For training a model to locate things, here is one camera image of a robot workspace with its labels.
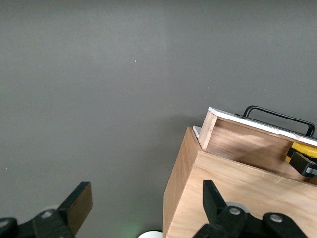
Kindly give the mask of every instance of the black metal drawer handle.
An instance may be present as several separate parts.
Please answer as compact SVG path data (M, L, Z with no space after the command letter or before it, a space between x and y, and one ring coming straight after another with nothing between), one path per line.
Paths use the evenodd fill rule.
M243 116L248 118L249 115L250 115L250 112L253 109L256 109L256 110L259 110L259 111L262 111L262 112L265 112L265 113L273 114L273 115L281 117L281 118L286 118L286 119L293 120L293 121L299 122L301 124L307 125L308 126L308 130L306 132L306 136L312 137L314 132L315 132L315 125L312 124L309 121L305 121L305 120L301 120L301 119L298 119L298 118L290 117L290 116L287 116L287 115L284 115L284 114L281 114L281 113L277 113L277 112L271 111L271 110L266 109L266 108L261 108L261 107L258 107L258 106L254 106L254 105L248 106L246 108L246 110L244 111Z

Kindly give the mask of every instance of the wooden side panel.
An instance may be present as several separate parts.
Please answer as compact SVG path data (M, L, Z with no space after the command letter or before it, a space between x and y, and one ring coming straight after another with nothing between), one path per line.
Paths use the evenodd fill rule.
M212 134L217 119L218 117L216 115L212 114L210 111L207 112L203 127L198 138L199 144L203 150L205 150L208 146L208 142L210 140L210 136Z
M205 151L287 178L308 181L285 161L292 143L238 124L217 120Z
M165 193L163 207L163 234L169 229L174 212L187 182L193 162L201 147L192 128L187 128L176 162L169 178Z
M261 219L267 212L284 213L308 237L317 237L317 186L199 151L166 238L191 238L207 223L202 205L203 180L213 180L225 201L244 204L255 217Z

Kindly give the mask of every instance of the white circle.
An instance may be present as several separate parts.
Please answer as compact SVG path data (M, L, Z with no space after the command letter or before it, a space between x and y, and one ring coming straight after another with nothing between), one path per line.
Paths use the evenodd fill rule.
M163 238L163 233L158 231L149 231L141 234L138 238Z

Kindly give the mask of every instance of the yellow and black tool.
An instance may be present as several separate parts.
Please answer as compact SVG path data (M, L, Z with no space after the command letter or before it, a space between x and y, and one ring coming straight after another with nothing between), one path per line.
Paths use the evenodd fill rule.
M286 161L301 175L317 176L317 148L294 142L287 152Z

